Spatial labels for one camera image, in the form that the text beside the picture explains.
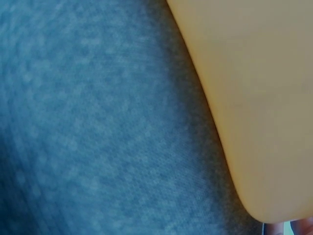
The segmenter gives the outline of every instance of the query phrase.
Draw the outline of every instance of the skin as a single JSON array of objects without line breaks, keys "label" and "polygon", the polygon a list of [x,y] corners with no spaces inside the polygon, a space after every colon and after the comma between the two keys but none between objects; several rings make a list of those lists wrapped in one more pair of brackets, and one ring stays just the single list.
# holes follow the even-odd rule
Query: skin
[{"label": "skin", "polygon": [[[294,235],[313,235],[313,217],[291,222]],[[284,223],[267,224],[265,235],[289,235],[284,233]]]}]

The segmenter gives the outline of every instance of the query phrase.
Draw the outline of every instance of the yellow plastic surface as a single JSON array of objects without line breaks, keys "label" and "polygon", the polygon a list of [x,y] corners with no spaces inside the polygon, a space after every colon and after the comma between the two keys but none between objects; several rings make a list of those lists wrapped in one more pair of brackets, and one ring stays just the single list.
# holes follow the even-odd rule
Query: yellow plastic surface
[{"label": "yellow plastic surface", "polygon": [[168,0],[238,195],[262,222],[313,215],[313,1]]}]

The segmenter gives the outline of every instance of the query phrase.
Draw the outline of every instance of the blue knit fabric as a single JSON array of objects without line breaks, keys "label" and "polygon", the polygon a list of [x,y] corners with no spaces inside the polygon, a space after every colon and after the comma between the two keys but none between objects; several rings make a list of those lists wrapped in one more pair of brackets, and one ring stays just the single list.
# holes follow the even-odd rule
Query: blue knit fabric
[{"label": "blue knit fabric", "polygon": [[164,0],[0,0],[0,234],[257,235]]}]

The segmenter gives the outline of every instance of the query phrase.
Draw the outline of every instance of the gray textured fabric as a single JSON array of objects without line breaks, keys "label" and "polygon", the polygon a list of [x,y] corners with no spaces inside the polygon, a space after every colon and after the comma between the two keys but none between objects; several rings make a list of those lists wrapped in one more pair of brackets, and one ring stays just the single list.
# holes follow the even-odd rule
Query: gray textured fabric
[{"label": "gray textured fabric", "polygon": [[0,234],[261,233],[164,0],[2,0],[0,69]]}]

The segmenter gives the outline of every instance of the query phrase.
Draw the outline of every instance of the yellow object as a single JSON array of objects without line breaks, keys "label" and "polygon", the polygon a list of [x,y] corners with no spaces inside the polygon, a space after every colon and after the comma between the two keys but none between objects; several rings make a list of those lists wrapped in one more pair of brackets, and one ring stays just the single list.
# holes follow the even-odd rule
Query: yellow object
[{"label": "yellow object", "polygon": [[168,0],[238,195],[256,219],[313,215],[313,1]]}]

